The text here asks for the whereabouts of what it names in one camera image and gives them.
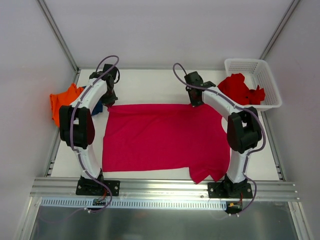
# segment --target crumpled red cloth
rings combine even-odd
[[[103,172],[189,167],[196,184],[226,174],[230,147],[222,116],[209,105],[116,105],[108,111]]]
[[[221,92],[241,105],[260,105],[265,100],[266,94],[258,85],[256,90],[249,89],[245,84],[245,76],[241,73],[231,74],[220,82],[218,88]]]

